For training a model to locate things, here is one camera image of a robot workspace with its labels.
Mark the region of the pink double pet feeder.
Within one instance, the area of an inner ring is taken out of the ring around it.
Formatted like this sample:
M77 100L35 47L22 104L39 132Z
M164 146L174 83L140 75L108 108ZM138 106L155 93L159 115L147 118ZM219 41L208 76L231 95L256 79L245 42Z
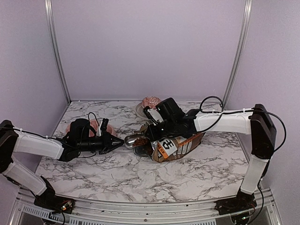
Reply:
M95 129L96 133L98 134L98 123L95 119L90 120L90 125ZM68 125L68 127L65 130L65 134L67 132L70 131L70 124ZM117 136L116 131L114 130L113 126L111 126L110 124L107 125L107 132L112 134L113 136ZM94 135L94 133L92 131L90 131L89 137L92 137Z

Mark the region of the silver metal scoop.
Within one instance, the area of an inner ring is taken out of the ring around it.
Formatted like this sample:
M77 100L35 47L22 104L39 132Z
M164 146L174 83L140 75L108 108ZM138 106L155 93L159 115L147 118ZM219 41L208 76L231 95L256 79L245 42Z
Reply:
M133 144L134 142L138 139L141 138L142 135L141 134L135 134L135 135L128 135L125 137L124 139L124 145L126 148L128 149L132 149L134 148Z

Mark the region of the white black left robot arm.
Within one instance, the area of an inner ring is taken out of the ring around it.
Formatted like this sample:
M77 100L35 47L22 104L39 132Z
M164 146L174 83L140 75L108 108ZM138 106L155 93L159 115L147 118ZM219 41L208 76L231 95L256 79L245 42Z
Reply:
M14 153L28 153L61 162L78 158L81 152L109 153L121 147L124 141L108 132L108 121L103 119L95 130L88 119L76 119L63 138L53 138L23 131L14 127L11 121L4 120L0 124L0 173L31 191L36 206L70 214L75 200L56 195L50 182L22 165Z

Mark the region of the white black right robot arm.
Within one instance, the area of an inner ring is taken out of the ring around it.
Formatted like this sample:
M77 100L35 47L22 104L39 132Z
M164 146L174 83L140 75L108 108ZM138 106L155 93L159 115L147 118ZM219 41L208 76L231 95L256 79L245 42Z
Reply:
M184 113L173 98L145 107L152 120L145 137L153 146L152 158L157 162L172 160L179 150L182 155L200 144L205 132L228 132L251 135L252 152L246 175L235 197L216 201L220 215L256 207L254 192L266 174L275 152L277 130L262 104L239 111L204 111L202 108Z

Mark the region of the white brown pet food bag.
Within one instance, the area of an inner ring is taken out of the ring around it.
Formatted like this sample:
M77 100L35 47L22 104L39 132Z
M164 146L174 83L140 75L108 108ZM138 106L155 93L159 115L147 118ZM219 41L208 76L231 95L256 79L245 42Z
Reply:
M181 159L197 148L204 137L204 133L184 133L178 135L178 131L165 123L166 137L158 141L150 141L145 137L148 126L141 126L140 130L133 134L141 134L133 146L134 153L142 157L150 157L153 161L162 163Z

